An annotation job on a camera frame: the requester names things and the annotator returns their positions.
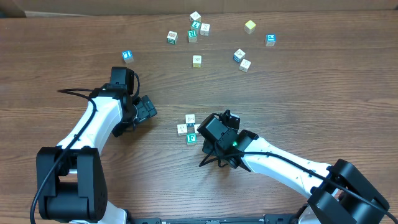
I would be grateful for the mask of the wooden block acorn drawing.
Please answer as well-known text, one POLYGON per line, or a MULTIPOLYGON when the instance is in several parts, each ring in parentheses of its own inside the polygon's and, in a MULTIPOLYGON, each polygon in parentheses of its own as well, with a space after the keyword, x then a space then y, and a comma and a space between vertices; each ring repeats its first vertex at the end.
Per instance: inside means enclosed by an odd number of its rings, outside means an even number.
POLYGON ((195 134, 200 134, 200 133, 198 132, 199 126, 200 126, 200 124, 195 124, 195 125, 194 125, 194 132, 195 132, 195 134))

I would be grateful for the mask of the green F wooden block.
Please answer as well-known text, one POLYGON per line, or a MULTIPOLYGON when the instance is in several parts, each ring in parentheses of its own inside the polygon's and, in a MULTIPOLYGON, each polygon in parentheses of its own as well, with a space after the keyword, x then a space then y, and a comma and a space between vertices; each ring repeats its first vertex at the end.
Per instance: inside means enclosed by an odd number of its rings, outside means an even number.
POLYGON ((188 133, 186 135, 187 145, 195 145, 197 143, 197 135, 195 133, 188 133))

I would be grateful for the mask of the wooden block red U side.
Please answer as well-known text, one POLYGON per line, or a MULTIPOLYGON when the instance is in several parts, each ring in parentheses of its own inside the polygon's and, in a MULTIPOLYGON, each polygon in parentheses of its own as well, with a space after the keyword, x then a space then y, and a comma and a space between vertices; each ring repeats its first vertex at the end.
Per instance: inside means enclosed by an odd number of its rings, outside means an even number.
POLYGON ((195 115, 194 114, 186 114, 185 115, 185 122, 188 127, 192 127, 195 125, 195 115))

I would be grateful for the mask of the wooden block hook drawing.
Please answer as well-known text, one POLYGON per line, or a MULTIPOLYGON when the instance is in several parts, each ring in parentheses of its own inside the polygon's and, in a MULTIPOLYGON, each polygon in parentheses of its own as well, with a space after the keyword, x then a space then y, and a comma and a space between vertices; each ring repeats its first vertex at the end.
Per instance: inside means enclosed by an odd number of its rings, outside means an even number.
POLYGON ((186 135, 188 133, 188 128, 186 124, 178 124, 177 125, 177 134, 179 136, 186 135))

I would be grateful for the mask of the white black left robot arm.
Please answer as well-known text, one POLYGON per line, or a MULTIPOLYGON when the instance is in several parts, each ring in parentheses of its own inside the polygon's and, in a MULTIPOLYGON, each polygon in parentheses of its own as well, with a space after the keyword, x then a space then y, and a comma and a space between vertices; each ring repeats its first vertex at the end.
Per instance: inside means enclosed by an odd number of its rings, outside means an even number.
POLYGON ((110 81, 88 96, 83 88, 62 90, 86 98, 88 107, 67 137, 37 153, 31 223, 36 211, 44 220, 60 223, 133 223, 126 209, 108 200, 100 154, 110 135, 119 137, 157 114, 139 90, 137 73, 126 67, 113 67, 110 81))

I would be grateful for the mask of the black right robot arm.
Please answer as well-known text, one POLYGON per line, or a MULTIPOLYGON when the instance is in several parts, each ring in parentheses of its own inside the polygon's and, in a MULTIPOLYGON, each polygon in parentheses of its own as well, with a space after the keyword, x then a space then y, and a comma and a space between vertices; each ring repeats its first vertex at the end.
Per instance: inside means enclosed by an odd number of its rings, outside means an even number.
POLYGON ((229 110, 210 114, 197 131, 204 137, 205 166, 241 167, 290 187, 307 199, 288 223, 379 223, 389 217, 389 203, 350 162, 334 165, 313 162, 281 150, 248 130, 239 130, 240 118, 229 110))

